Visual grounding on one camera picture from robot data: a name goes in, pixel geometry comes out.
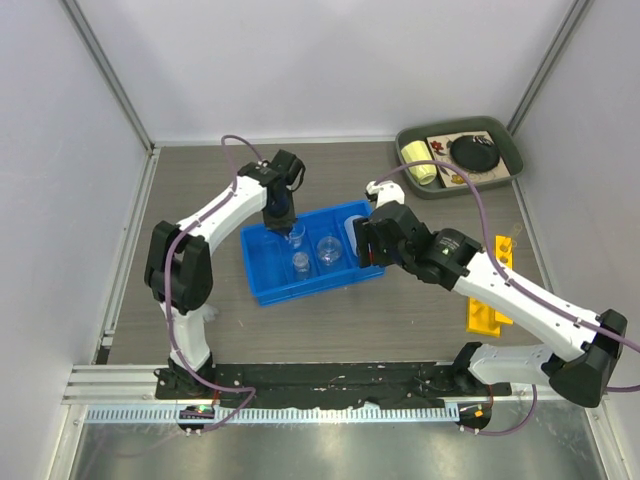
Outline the blue divided plastic bin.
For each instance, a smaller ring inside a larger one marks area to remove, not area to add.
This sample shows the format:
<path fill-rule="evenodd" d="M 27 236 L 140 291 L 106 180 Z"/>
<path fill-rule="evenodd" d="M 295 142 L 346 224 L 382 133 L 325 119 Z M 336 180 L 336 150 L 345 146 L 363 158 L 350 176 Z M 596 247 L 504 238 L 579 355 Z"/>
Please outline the blue divided plastic bin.
<path fill-rule="evenodd" d="M 241 230 L 240 238 L 246 276 L 251 293 L 261 306 L 286 302 L 381 277 L 381 267 L 360 268 L 353 255 L 344 229 L 344 221 L 352 215 L 367 216 L 372 208 L 364 201 L 348 202 L 298 216 L 306 232 L 302 246 L 292 250 L 286 239 L 262 225 Z M 316 255 L 316 246 L 325 236 L 337 237 L 343 246 L 341 259 L 327 267 Z M 296 281 L 292 265 L 295 252 L 309 255 L 313 275 L 309 280 Z"/>

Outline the small clear glass beaker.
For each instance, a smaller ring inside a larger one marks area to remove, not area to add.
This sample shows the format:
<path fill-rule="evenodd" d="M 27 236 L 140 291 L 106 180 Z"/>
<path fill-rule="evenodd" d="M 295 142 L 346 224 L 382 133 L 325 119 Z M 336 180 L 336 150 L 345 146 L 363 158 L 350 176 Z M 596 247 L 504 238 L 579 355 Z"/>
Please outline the small clear glass beaker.
<path fill-rule="evenodd" d="M 292 257 L 292 265 L 296 281 L 309 280 L 312 275 L 312 266 L 309 255 L 304 251 L 297 251 Z"/>

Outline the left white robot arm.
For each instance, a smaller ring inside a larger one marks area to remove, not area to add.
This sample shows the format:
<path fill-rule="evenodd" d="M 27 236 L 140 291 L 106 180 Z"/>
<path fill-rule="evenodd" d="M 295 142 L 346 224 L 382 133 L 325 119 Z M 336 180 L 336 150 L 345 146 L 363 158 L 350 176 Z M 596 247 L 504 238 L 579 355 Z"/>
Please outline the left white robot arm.
<path fill-rule="evenodd" d="M 179 374 L 178 386 L 190 398 L 205 397 L 213 385 L 212 352 L 204 332 L 205 320 L 215 315 L 207 304 L 213 290 L 213 254 L 257 213 L 267 230 L 288 236 L 296 222 L 293 193 L 305 170 L 301 159 L 280 150 L 270 161 L 240 168 L 226 190 L 196 213 L 154 227 L 144 283 L 165 314 L 169 368 Z"/>

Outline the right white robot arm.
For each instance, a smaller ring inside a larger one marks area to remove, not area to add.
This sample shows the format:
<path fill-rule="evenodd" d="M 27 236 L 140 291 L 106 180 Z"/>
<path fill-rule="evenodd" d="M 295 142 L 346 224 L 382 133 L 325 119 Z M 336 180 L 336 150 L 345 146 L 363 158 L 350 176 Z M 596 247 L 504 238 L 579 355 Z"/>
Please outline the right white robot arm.
<path fill-rule="evenodd" d="M 432 232 L 396 201 L 354 222 L 364 267 L 397 265 L 418 280 L 476 299 L 539 339 L 535 346 L 464 348 L 451 371 L 457 391 L 529 383 L 551 387 L 587 408 L 600 404 L 621 356 L 628 321 L 614 309 L 596 313 L 573 305 L 498 264 L 479 242 L 446 228 Z"/>

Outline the clear glass test tube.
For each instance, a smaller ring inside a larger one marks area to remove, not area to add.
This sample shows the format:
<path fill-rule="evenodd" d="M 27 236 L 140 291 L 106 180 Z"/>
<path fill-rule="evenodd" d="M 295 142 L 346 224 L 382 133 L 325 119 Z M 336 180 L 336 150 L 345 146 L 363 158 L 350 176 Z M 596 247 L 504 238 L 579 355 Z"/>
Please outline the clear glass test tube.
<path fill-rule="evenodd" d="M 516 248 L 517 238 L 523 230 L 523 225 L 516 223 L 513 225 L 508 235 L 505 237 L 504 249 L 510 251 Z"/>

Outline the red cap wash bottle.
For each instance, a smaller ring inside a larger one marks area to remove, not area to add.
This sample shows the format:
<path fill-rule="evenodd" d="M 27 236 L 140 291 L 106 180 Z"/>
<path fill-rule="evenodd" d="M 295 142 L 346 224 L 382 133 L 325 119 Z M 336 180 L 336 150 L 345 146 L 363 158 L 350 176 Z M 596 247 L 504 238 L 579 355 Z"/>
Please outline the red cap wash bottle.
<path fill-rule="evenodd" d="M 363 224 L 366 217 L 363 215 L 352 215 L 344 221 L 344 229 L 349 241 L 349 245 L 356 258 L 359 258 L 363 248 L 366 246 L 366 235 Z"/>

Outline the yellow test tube rack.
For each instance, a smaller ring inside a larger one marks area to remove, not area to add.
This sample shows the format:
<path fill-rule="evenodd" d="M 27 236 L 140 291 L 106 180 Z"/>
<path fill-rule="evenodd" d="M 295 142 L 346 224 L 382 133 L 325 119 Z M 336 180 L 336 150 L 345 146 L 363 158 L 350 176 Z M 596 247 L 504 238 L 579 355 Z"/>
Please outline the yellow test tube rack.
<path fill-rule="evenodd" d="M 497 235 L 495 237 L 495 255 L 497 260 L 510 268 L 513 267 L 513 253 L 517 242 L 513 237 Z M 469 333 L 500 338 L 503 326 L 510 326 L 513 320 L 481 301 L 469 298 L 467 301 L 466 331 Z"/>

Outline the clear glass flask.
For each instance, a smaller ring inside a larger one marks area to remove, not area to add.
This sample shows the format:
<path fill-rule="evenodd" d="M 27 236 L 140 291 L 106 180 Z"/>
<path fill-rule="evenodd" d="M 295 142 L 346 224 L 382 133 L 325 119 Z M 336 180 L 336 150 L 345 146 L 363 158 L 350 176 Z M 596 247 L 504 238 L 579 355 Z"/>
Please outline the clear glass flask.
<path fill-rule="evenodd" d="M 343 253 L 341 241 L 335 236 L 321 238 L 316 246 L 316 255 L 319 262 L 327 267 L 338 262 Z"/>

